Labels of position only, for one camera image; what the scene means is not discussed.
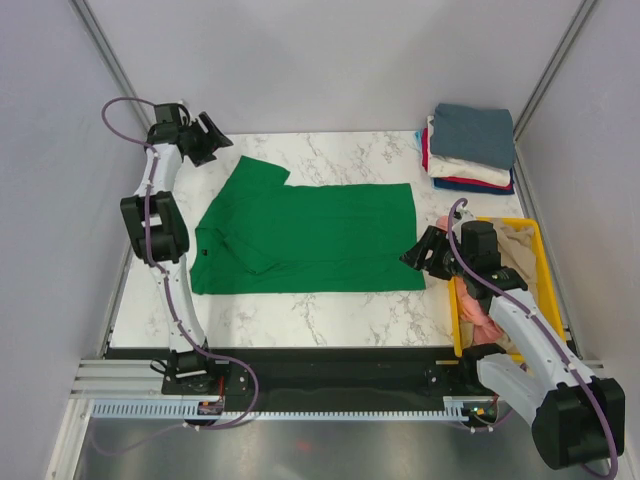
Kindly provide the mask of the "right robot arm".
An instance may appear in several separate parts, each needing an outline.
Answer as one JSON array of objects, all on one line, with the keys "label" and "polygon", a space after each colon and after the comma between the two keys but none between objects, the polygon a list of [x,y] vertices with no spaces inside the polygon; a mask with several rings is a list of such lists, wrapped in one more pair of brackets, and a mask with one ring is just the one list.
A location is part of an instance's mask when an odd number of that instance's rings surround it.
[{"label": "right robot arm", "polygon": [[497,350],[458,368],[467,392],[486,388],[530,426],[536,449],[554,470],[609,460],[616,475],[624,452],[625,394],[613,378],[600,378],[562,341],[538,309],[519,273],[503,264],[494,226],[473,217],[443,231],[427,228],[400,257],[442,280],[461,279],[469,295],[508,335],[526,364]]}]

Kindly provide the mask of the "yellow plastic bin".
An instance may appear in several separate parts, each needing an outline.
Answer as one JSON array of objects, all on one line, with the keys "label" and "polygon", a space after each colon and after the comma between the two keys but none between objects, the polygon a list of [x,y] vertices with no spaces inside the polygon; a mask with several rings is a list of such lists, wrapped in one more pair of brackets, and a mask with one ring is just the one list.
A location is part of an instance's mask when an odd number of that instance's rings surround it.
[{"label": "yellow plastic bin", "polygon": [[[551,270],[549,267],[546,251],[543,244],[538,223],[529,218],[502,218],[501,221],[505,225],[509,225],[517,231],[531,229],[533,236],[531,240],[531,251],[536,256],[536,272],[537,272],[537,292],[538,306],[540,315],[544,316],[548,323],[553,327],[558,336],[567,341],[563,318],[559,310],[556,298],[556,292],[553,285]],[[463,321],[460,317],[462,304],[458,299],[458,289],[454,280],[450,280],[447,284],[448,297],[451,311],[453,350],[456,357],[461,357],[465,345],[463,342],[464,335],[461,334],[461,325]]]}]

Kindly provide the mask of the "pink t shirt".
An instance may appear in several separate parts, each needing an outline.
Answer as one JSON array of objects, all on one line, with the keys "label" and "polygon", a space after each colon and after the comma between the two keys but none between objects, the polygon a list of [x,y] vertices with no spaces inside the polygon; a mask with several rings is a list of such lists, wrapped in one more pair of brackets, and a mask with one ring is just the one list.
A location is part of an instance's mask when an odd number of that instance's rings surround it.
[{"label": "pink t shirt", "polygon": [[469,295],[463,279],[454,277],[453,281],[461,326],[466,325],[466,338],[472,345],[496,343],[503,331],[483,312],[479,302]]}]

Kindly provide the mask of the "green t shirt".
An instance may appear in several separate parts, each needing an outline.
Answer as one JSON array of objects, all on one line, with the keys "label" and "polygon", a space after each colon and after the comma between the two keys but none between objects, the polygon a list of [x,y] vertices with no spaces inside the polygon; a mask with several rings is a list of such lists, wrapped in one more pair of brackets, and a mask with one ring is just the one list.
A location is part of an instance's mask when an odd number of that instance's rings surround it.
[{"label": "green t shirt", "polygon": [[195,229],[198,295],[420,291],[400,257],[417,241],[410,184],[292,186],[240,158]]}]

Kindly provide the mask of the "beige t shirt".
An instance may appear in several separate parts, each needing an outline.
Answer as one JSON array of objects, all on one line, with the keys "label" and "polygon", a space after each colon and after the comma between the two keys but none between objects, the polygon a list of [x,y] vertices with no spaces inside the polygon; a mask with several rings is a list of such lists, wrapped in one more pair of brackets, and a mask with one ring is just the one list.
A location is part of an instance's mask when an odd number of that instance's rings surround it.
[{"label": "beige t shirt", "polygon": [[[526,282],[528,290],[531,292],[534,300],[537,301],[536,256],[531,251],[533,231],[531,229],[517,231],[509,225],[505,225],[501,219],[492,219],[491,223],[497,233],[498,250],[501,254],[502,264],[506,267],[513,268],[521,276]],[[461,326],[461,334],[464,335],[463,342],[465,349],[475,346],[466,338],[466,325]],[[509,335],[504,331],[502,337],[495,344],[509,354],[515,354],[517,352],[515,343],[511,341]]]}]

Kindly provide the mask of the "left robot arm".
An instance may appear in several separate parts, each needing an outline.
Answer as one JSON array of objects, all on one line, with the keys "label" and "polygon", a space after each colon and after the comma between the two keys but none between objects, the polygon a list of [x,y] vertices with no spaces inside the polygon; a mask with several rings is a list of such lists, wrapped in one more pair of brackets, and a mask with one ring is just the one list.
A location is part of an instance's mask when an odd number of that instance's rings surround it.
[{"label": "left robot arm", "polygon": [[168,358],[151,363],[164,377],[163,392],[208,393],[218,385],[220,371],[202,353],[208,341],[188,283],[189,231],[173,190],[186,160],[202,166],[233,142],[208,114],[192,117],[182,103],[155,104],[153,110],[155,123],[141,142],[143,177],[135,193],[120,201],[120,211],[135,256],[154,277],[168,323]]}]

